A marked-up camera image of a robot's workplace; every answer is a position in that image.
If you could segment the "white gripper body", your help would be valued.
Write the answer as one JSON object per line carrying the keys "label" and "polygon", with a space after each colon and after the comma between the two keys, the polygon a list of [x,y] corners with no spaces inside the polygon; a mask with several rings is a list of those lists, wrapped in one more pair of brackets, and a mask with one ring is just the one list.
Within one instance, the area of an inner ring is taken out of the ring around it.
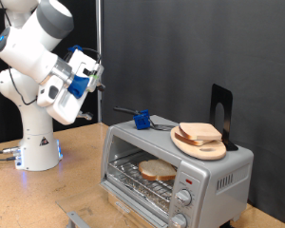
{"label": "white gripper body", "polygon": [[37,104],[61,124],[73,124],[88,92],[100,84],[104,68],[98,60],[74,48],[68,61],[58,59],[46,81],[39,85]]}

